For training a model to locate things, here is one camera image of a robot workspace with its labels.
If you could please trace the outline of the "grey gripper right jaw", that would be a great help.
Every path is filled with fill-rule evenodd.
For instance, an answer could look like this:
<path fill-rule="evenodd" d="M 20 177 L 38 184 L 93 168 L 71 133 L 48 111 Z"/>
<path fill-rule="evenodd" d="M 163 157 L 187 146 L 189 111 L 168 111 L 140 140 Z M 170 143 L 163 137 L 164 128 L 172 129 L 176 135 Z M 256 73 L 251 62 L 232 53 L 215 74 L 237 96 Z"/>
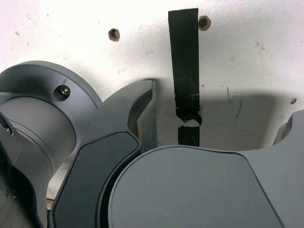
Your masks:
<path fill-rule="evenodd" d="M 304 113 L 277 144 L 224 152 L 189 146 L 151 150 L 129 163 L 111 191 L 111 228 L 301 228 Z"/>

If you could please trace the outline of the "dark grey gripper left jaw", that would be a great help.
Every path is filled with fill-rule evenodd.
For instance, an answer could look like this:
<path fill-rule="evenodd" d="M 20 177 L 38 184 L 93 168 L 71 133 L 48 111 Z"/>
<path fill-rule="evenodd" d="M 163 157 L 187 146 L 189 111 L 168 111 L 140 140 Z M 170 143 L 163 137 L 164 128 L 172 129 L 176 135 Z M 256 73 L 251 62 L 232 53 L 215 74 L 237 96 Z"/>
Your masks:
<path fill-rule="evenodd" d="M 158 146 L 156 84 L 129 84 L 99 106 L 48 215 L 51 228 L 106 228 L 108 202 L 122 170 Z"/>

